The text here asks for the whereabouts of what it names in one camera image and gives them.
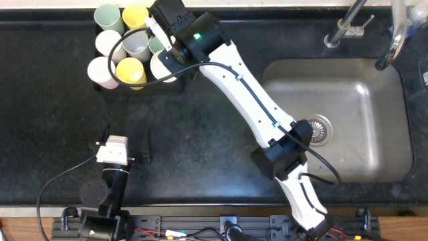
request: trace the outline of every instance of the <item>drain strainer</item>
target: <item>drain strainer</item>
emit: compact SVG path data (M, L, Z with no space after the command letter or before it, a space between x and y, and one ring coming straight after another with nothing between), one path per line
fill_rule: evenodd
M320 120L311 119L308 120L312 128L314 129L314 134L312 134L311 141L318 143L324 140L327 137L327 127Z
M328 119L320 114L312 114L305 118L314 129L310 145L319 147L330 140L333 135L333 127Z

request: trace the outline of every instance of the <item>faucet spout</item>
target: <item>faucet spout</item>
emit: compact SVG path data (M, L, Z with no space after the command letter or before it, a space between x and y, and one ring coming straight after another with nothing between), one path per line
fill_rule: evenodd
M405 0L391 0L391 8L394 24L393 39L385 56L378 59L374 65L380 71L387 68L395 60L406 39L407 15Z

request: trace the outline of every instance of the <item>small robot arm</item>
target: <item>small robot arm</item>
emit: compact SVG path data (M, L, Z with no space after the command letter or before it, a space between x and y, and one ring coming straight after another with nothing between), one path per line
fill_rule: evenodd
M301 227L298 237L323 237L332 222L307 174L302 145L308 146L312 137L308 121L295 121L269 97L210 13L196 18L181 0L156 0L150 12L147 25L165 47L159 59L170 72L201 62L229 66L204 65L199 71L225 93L252 129L259 148L251 153L251 159L280 184Z

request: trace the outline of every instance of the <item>faucet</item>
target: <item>faucet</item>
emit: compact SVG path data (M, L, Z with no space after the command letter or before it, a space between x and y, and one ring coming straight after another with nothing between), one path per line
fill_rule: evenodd
M324 43L329 48L337 48L340 40L344 37L362 37L364 28L374 18L371 18L361 27L350 26L356 14L362 9L367 0L356 0L354 5L348 10L343 19L339 19L337 25L331 34L326 35ZM401 47L403 47L407 32L407 15L405 0L391 0L391 8L393 12L393 40L388 52L384 57L378 59L374 65L377 70L384 70L398 56Z
M391 64L399 55L401 47L403 47L407 32L407 15L405 0L391 0L391 8L393 11L393 40L391 46L385 56L378 59L374 65L377 70L384 70Z

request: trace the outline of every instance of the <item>stainless steel sink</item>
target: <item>stainless steel sink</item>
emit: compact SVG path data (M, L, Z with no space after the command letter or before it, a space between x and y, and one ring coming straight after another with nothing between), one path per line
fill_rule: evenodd
M343 181L400 181L413 165L400 74L376 60L278 60L263 73L263 87L296 120L314 128L311 148ZM333 179L308 155L309 172Z

